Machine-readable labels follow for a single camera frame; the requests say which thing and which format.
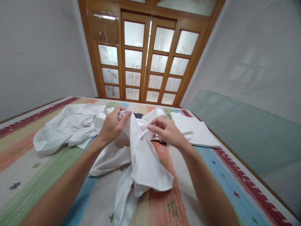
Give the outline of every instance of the dark striped cloth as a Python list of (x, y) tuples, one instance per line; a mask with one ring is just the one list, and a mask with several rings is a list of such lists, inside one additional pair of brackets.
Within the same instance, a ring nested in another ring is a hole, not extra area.
[(144, 116), (141, 113), (134, 113), (134, 115), (135, 115), (135, 118), (139, 118), (139, 119), (141, 119)]

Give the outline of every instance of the red stripe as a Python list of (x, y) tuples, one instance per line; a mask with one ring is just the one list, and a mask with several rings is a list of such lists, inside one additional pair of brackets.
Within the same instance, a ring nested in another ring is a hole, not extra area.
[(268, 199), (265, 195), (261, 195), (262, 193), (247, 176), (245, 173), (238, 167), (234, 166), (236, 163), (230, 162), (231, 158), (223, 151), (221, 148), (213, 148), (213, 150), (217, 153), (220, 159), (227, 165), (227, 167), (231, 170), (236, 179), (240, 182), (240, 184), (245, 188), (245, 190), (253, 197), (253, 199), (257, 202), (257, 204), (262, 208), (262, 210), (266, 213), (266, 215), (273, 221), (275, 225), (291, 225), (290, 223), (284, 222), (287, 219), (279, 212), (274, 211), (276, 207), (267, 202)]
[(77, 99), (79, 99), (79, 97), (72, 97), (72, 98), (70, 98), (68, 100), (65, 100), (65, 101), (60, 102), (60, 103), (58, 103), (56, 105), (53, 105), (50, 108), (47, 108), (47, 109), (45, 109), (43, 111), (40, 111), (40, 112), (38, 112), (38, 113), (36, 113), (34, 115), (31, 115), (31, 116), (29, 116), (27, 118), (24, 118), (24, 119), (22, 119), (22, 120), (20, 120), (20, 121), (18, 121), (16, 123), (14, 123), (14, 124), (11, 124), (11, 125), (9, 125), (7, 127), (4, 127), (3, 129), (0, 129), (0, 138), (5, 137), (6, 135), (8, 135), (8, 134), (10, 134), (10, 133), (12, 133), (14, 131), (16, 131), (17, 129), (20, 129), (20, 128), (22, 128), (22, 127), (30, 124), (31, 122), (33, 122), (33, 121), (35, 121), (37, 119), (40, 119), (40, 118), (44, 117), (45, 115), (50, 114), (52, 111), (55, 111), (55, 110), (57, 110), (57, 109), (65, 106), (65, 105), (70, 104), (71, 102), (73, 102), (73, 101), (75, 101)]
[(188, 111), (187, 110), (185, 110), (185, 109), (182, 109), (182, 112), (184, 113), (184, 115), (186, 115), (187, 117), (189, 117), (189, 118), (192, 118), (192, 116), (188, 113)]

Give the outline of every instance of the frosted glass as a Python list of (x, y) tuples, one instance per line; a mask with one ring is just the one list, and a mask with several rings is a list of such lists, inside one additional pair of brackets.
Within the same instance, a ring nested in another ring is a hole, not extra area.
[(198, 39), (198, 33), (181, 31), (181, 35), (176, 48), (176, 53), (191, 55), (195, 43), (197, 42), (197, 39)]
[(103, 70), (103, 80), (107, 83), (119, 84), (118, 80), (118, 70), (110, 68), (102, 68)]
[(139, 89), (125, 88), (125, 96), (129, 100), (139, 100)]
[(124, 22), (124, 43), (127, 46), (143, 47), (144, 24)]
[(106, 96), (109, 98), (119, 98), (119, 87), (117, 86), (104, 86), (106, 89)]
[(167, 62), (167, 56), (153, 54), (151, 60), (151, 71), (164, 73)]
[(182, 81), (182, 79), (180, 79), (180, 78), (168, 77), (165, 90), (166, 91), (173, 91), (173, 92), (178, 91), (178, 89), (180, 87), (180, 84), (181, 84), (181, 81)]
[(159, 97), (159, 92), (155, 92), (155, 91), (147, 91), (146, 93), (146, 101), (149, 102), (157, 102), (158, 101), (158, 97)]
[(184, 75), (189, 59), (174, 57), (172, 61), (172, 67), (170, 74)]
[(132, 86), (140, 86), (140, 72), (125, 71), (125, 84)]
[(150, 75), (148, 81), (148, 88), (160, 89), (162, 84), (163, 76)]
[(169, 52), (174, 30), (157, 27), (154, 50)]
[(141, 69), (142, 52), (125, 50), (125, 67)]
[(113, 46), (98, 45), (100, 62), (102, 64), (118, 66), (117, 48)]
[(162, 104), (168, 104), (168, 105), (172, 105), (173, 101), (175, 100), (176, 95), (175, 94), (167, 94), (167, 93), (163, 93), (163, 97), (162, 97)]
[(215, 3), (216, 0), (164, 0), (157, 2), (157, 6), (198, 15), (211, 16)]

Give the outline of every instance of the orange stripe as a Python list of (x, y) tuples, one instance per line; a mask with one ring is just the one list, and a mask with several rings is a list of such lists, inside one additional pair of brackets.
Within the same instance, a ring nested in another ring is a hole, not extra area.
[[(84, 103), (93, 104), (96, 101), (97, 100), (88, 100), (85, 101)], [(44, 125), (41, 125), (34, 133), (27, 135), (16, 144), (0, 152), (0, 172), (13, 165), (20, 157), (24, 156), (28, 151), (34, 148), (33, 145), (34, 136), (39, 131), (39, 129), (42, 128), (43, 126)]]
[(151, 225), (188, 225), (185, 206), (183, 204), (176, 172), (169, 155), (168, 148), (157, 141), (152, 141), (160, 163), (174, 176), (173, 188), (166, 192), (150, 190), (151, 204), (149, 221)]

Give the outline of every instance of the right hand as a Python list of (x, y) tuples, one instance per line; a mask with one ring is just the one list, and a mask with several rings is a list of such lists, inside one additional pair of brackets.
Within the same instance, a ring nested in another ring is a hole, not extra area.
[(153, 137), (158, 134), (161, 141), (163, 140), (178, 149), (187, 142), (186, 138), (179, 131), (174, 122), (166, 117), (155, 118), (147, 125), (147, 128), (153, 132)]

